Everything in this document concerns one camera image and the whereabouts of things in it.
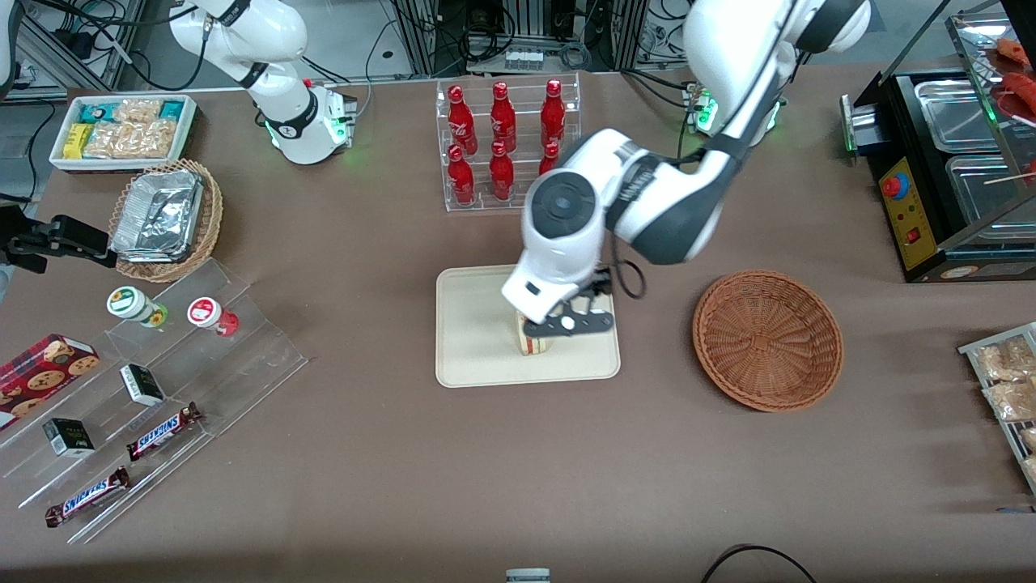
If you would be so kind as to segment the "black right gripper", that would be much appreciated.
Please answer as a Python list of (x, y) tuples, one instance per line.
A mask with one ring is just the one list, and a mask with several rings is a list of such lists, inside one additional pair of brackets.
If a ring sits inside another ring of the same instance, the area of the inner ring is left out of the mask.
[(117, 255), (108, 247), (108, 235), (78, 218), (54, 217), (51, 228), (2, 228), (1, 265), (36, 274), (47, 270), (45, 251), (58, 256), (88, 259), (100, 266), (115, 266)]

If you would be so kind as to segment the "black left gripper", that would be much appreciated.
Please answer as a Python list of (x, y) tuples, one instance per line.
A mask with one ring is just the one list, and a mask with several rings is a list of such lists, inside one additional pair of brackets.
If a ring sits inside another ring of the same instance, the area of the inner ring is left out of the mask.
[(567, 309), (573, 313), (586, 314), (593, 310), (604, 310), (599, 307), (603, 300), (610, 300), (612, 296), (612, 275), (593, 274), (588, 284), (582, 287), (577, 295), (567, 300)]

